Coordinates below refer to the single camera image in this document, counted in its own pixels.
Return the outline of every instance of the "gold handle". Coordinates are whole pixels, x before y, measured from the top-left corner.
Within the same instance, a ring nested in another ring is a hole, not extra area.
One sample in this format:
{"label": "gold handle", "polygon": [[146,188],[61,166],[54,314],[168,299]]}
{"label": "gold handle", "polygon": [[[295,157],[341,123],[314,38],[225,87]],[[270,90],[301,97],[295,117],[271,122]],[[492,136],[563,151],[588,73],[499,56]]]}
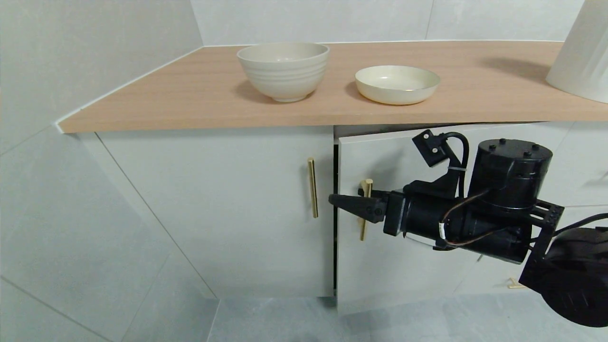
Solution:
{"label": "gold handle", "polygon": [[509,278],[509,280],[511,281],[511,284],[506,286],[509,289],[527,288],[526,286],[520,284],[517,280],[513,279],[512,277]]}
{"label": "gold handle", "polygon": [[[371,197],[371,187],[373,183],[374,181],[369,178],[361,181],[361,188],[363,188],[363,197]],[[359,236],[359,240],[361,241],[365,241],[366,224],[367,221],[365,221],[363,218],[359,218],[359,225],[361,226],[361,235]]]}
{"label": "gold handle", "polygon": [[314,159],[308,158],[308,179],[310,180],[310,197],[313,202],[313,217],[319,217],[317,205],[317,177],[314,175]]}

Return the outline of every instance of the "wooden countertop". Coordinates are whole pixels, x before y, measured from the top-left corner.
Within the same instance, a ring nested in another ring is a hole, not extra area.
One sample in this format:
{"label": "wooden countertop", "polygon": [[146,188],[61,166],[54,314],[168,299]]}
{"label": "wooden countertop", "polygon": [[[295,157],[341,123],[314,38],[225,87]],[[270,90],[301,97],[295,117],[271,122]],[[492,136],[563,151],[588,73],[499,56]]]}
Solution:
{"label": "wooden countertop", "polygon": [[[608,105],[545,81],[562,43],[418,41],[329,44],[323,82],[307,99],[278,103],[257,92],[237,60],[241,47],[204,47],[83,108],[65,133],[214,127],[607,120]],[[354,73],[373,65],[436,72],[428,100],[390,106],[363,98]]]}

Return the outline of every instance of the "cabinet door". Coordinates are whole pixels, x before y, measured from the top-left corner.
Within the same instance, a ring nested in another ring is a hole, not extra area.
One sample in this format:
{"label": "cabinet door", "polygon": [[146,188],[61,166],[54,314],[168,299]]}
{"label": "cabinet door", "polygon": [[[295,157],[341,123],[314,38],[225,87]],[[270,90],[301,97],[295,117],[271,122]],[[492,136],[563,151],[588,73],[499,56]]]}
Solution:
{"label": "cabinet door", "polygon": [[[555,149],[571,123],[462,125],[435,128],[435,134],[459,131],[469,140],[473,165],[477,145],[487,139],[527,139]],[[447,162],[429,168],[412,142],[422,130],[340,138],[339,193],[356,195],[359,183],[373,179],[378,190],[400,189],[414,180],[433,181]],[[461,145],[450,142],[457,155]],[[338,212],[337,303],[342,313],[359,312],[404,302],[451,295],[479,254],[465,250],[433,251],[421,237],[385,235],[383,223],[369,224],[359,240],[357,218]]]}
{"label": "cabinet door", "polygon": [[554,151],[541,198],[561,206],[608,204],[608,122],[575,122]]}
{"label": "cabinet door", "polygon": [[[580,221],[591,215],[608,212],[608,206],[583,206],[566,208],[559,227],[565,227],[574,222]],[[608,226],[608,220],[601,220],[586,227]],[[538,235],[540,228],[535,227],[534,235]],[[504,293],[530,291],[527,288],[508,288],[511,284],[510,278],[519,279],[522,274],[525,261],[521,265],[504,262],[492,257],[484,256],[475,263],[466,275],[465,279],[458,286],[456,294],[470,293]]]}
{"label": "cabinet door", "polygon": [[332,127],[99,136],[217,297],[333,294]]}

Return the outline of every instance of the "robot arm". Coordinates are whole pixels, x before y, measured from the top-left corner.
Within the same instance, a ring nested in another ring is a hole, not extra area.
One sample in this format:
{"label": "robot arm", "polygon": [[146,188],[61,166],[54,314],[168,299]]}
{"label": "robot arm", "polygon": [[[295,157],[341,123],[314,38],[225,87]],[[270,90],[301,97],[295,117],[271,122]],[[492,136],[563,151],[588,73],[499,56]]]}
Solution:
{"label": "robot arm", "polygon": [[[462,162],[449,138],[463,142]],[[608,214],[556,230],[564,208],[537,198],[553,156],[549,149],[509,139],[480,143],[465,198],[466,138],[426,130],[412,140],[429,167],[449,160],[445,175],[400,190],[373,190],[370,198],[330,195],[330,203],[372,223],[384,221],[388,235],[432,239],[437,251],[464,248],[514,263],[530,252],[521,284],[570,321],[608,326],[608,230],[580,228]],[[533,225],[541,228],[539,237],[532,238]]]}

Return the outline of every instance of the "deep bowl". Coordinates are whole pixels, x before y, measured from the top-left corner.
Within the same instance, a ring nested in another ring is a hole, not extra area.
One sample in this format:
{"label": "deep bowl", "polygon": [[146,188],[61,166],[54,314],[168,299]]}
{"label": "deep bowl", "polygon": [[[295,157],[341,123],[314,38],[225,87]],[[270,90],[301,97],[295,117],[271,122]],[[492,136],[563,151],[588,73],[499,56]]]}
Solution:
{"label": "deep bowl", "polygon": [[271,43],[237,53],[247,78],[262,94],[294,102],[312,93],[325,75],[330,49],[316,43]]}
{"label": "deep bowl", "polygon": [[441,79],[436,73],[404,65],[379,65],[354,75],[357,89],[366,98],[389,105],[411,105],[428,99]]}

